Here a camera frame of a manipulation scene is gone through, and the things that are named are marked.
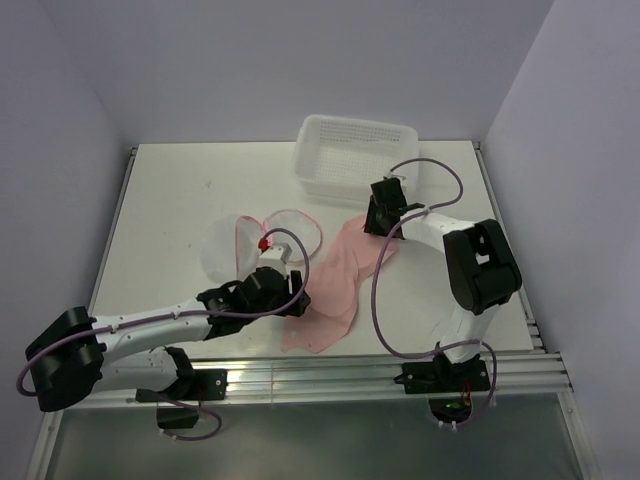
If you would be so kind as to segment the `pink bra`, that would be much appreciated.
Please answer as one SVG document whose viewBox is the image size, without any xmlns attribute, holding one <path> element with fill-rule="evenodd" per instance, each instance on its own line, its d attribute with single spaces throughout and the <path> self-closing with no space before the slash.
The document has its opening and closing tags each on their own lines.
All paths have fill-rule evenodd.
<svg viewBox="0 0 640 480">
<path fill-rule="evenodd" d="M 359 309 L 359 292 L 373 275 L 382 250 L 388 260 L 398 250 L 392 242 L 364 231 L 365 215 L 346 221 L 324 259 L 312 268 L 306 293 L 311 303 L 300 317 L 284 320 L 284 352 L 301 349 L 318 354 L 349 333 Z"/>
</svg>

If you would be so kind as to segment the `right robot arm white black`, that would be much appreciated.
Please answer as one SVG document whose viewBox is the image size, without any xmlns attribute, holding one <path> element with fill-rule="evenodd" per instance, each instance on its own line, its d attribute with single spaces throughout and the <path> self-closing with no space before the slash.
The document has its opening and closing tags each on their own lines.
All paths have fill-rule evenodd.
<svg viewBox="0 0 640 480">
<path fill-rule="evenodd" d="M 371 185 L 364 232 L 383 237 L 384 247 L 401 239 L 444 255 L 456 306 L 437 349 L 445 357 L 433 365 L 435 383 L 452 390 L 468 374 L 465 362 L 479 354 L 480 342 L 500 306 L 522 286 L 522 276 L 498 221 L 458 220 L 407 202 L 401 181 L 385 178 Z"/>
</svg>

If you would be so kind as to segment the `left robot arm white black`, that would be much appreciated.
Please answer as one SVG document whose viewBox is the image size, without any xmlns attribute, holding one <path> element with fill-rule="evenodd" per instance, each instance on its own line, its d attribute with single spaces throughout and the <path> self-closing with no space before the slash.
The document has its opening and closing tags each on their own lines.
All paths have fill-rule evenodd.
<svg viewBox="0 0 640 480">
<path fill-rule="evenodd" d="M 43 412 L 64 410 L 92 393 L 138 389 L 183 399 L 195 386 L 185 342 L 239 333 L 268 316 L 301 316 L 310 304 L 307 273 L 259 267 L 164 309 L 124 316 L 61 314 L 25 350 L 17 389 Z"/>
</svg>

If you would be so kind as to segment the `white plastic perforated basket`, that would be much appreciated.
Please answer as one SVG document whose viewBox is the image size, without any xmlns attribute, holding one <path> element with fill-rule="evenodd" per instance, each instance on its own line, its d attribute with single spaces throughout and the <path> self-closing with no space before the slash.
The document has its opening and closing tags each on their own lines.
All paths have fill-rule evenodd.
<svg viewBox="0 0 640 480">
<path fill-rule="evenodd" d="M 411 127 L 310 115 L 296 139 L 292 173 L 309 195 L 366 203 L 371 184 L 418 155 L 418 134 Z"/>
</svg>

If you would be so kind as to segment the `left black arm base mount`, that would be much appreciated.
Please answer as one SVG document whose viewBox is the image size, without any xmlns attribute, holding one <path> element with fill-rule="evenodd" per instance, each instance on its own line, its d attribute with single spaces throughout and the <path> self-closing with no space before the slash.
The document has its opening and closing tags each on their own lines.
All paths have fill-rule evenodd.
<svg viewBox="0 0 640 480">
<path fill-rule="evenodd" d="M 222 418 L 205 403 L 224 400 L 226 389 L 225 369 L 195 370 L 161 392 L 138 389 L 134 400 L 136 403 L 157 405 L 156 424 L 165 434 L 186 438 L 183 431 L 192 430 L 200 420 L 211 419 L 215 421 L 211 435 L 216 435 L 222 429 Z"/>
</svg>

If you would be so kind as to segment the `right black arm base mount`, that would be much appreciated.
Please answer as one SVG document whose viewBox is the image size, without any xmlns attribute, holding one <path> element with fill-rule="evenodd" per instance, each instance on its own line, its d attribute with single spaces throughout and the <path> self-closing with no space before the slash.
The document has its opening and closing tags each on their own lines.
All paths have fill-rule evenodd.
<svg viewBox="0 0 640 480">
<path fill-rule="evenodd" d="M 428 395 L 429 410 L 439 428 L 457 429 L 473 414 L 473 393 L 491 390 L 486 363 L 480 355 L 451 363 L 444 354 L 426 362 L 401 365 L 393 379 L 407 395 Z"/>
</svg>

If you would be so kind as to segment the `aluminium rail frame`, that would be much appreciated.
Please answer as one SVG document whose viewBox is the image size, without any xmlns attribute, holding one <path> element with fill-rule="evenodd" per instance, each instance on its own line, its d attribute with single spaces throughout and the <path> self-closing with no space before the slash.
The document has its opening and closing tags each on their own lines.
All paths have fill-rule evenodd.
<svg viewBox="0 0 640 480">
<path fill-rule="evenodd" d="M 197 370 L 227 371 L 225 404 L 284 404 L 407 399 L 394 382 L 401 361 L 389 356 L 197 361 Z M 500 355 L 498 396 L 573 390 L 559 354 Z"/>
</svg>

